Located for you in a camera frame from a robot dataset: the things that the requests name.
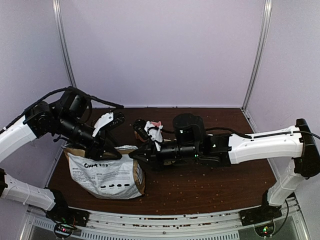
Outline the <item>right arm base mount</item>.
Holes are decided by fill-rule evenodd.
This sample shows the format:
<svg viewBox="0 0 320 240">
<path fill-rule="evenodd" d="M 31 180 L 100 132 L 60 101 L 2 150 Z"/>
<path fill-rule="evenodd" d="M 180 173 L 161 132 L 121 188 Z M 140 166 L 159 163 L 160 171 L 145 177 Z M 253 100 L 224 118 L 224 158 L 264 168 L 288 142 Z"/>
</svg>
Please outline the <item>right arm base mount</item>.
<svg viewBox="0 0 320 240">
<path fill-rule="evenodd" d="M 238 214 L 242 226 L 249 226 L 279 218 L 282 216 L 282 211 L 280 207 L 259 206 L 241 210 Z"/>
</svg>

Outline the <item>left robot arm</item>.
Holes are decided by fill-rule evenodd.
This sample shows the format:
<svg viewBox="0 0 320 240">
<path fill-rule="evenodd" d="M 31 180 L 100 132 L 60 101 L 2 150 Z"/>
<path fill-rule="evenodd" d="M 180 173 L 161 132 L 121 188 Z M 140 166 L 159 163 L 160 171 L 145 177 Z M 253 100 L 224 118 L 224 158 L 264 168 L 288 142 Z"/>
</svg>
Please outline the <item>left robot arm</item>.
<svg viewBox="0 0 320 240">
<path fill-rule="evenodd" d="M 94 126 L 82 117 L 93 111 L 92 102 L 112 107 Z M 116 141 L 111 130 L 121 125 L 125 117 L 119 112 L 124 106 L 87 94 L 76 87 L 53 90 L 28 106 L 0 131 L 0 159 L 3 161 L 21 147 L 50 134 L 84 151 L 87 159 L 118 160 Z M 61 222 L 72 218 L 63 194 L 58 190 L 38 188 L 19 181 L 4 169 L 0 171 L 0 197 L 31 205 L 53 213 Z"/>
</svg>

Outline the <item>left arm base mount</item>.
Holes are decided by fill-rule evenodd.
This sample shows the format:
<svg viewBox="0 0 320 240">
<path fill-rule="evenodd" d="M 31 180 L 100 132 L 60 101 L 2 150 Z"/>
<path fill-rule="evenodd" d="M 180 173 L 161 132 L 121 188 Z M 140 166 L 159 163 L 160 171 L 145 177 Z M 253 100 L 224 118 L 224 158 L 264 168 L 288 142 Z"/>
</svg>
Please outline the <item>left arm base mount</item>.
<svg viewBox="0 0 320 240">
<path fill-rule="evenodd" d="M 58 208 L 45 212 L 51 220 L 71 225 L 72 227 L 86 227 L 90 213 L 75 208 Z"/>
</svg>

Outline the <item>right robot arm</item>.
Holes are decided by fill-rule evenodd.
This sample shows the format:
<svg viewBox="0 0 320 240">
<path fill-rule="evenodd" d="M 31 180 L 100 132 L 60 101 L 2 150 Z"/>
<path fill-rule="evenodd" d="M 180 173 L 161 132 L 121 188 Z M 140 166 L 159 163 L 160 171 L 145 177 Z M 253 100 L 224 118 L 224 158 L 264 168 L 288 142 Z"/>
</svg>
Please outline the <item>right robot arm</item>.
<svg viewBox="0 0 320 240">
<path fill-rule="evenodd" d="M 162 125 L 137 119 L 133 128 L 144 140 L 130 157 L 160 170 L 165 163 L 198 160 L 212 167 L 229 167 L 243 162 L 288 157 L 290 162 L 280 179 L 266 191 L 262 206 L 256 210 L 259 220 L 268 220 L 304 180 L 320 172 L 320 153 L 307 122 L 263 133 L 244 134 L 218 127 L 217 134 L 205 128 L 203 119 L 191 113 L 177 115 L 172 121 L 174 140 L 163 138 Z"/>
</svg>

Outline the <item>dog food bag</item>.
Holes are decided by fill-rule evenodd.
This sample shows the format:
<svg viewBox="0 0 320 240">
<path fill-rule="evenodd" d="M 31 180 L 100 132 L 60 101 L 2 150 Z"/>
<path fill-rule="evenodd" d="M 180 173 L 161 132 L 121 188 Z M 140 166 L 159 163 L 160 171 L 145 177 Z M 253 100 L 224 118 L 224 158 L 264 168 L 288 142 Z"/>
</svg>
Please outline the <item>dog food bag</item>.
<svg viewBox="0 0 320 240">
<path fill-rule="evenodd" d="M 129 153 L 137 150 L 134 145 L 115 148 L 121 158 L 95 161 L 85 158 L 82 149 L 65 147 L 71 178 L 91 195 L 105 200 L 129 200 L 145 194 L 145 172 Z"/>
</svg>

